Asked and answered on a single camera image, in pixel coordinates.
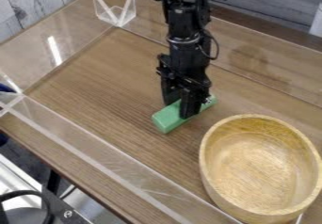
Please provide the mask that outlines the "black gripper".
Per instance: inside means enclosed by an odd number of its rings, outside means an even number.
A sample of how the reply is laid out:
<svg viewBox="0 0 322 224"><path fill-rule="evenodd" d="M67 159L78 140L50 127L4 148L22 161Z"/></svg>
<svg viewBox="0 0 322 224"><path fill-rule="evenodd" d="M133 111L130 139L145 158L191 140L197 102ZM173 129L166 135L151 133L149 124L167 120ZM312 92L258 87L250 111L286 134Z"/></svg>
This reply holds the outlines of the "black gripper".
<svg viewBox="0 0 322 224"><path fill-rule="evenodd" d="M189 119L198 115L202 106L211 102L211 81L206 75L206 68L213 59L211 39L169 38L167 41L169 54L158 55L163 103L175 103L181 99L182 90L181 118Z"/></svg>

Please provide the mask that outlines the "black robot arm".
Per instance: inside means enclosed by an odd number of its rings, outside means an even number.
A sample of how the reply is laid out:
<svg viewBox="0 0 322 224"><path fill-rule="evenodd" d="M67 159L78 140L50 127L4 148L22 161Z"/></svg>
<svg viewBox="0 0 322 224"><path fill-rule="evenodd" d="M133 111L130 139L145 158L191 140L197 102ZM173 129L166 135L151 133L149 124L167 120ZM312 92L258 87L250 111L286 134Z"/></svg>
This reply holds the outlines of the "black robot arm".
<svg viewBox="0 0 322 224"><path fill-rule="evenodd" d="M170 51L158 56L163 102L171 105L179 101L179 117L189 119L199 114L210 97L206 68L213 58L213 36L205 29L210 22L210 7L207 0L157 1L162 1L169 26Z"/></svg>

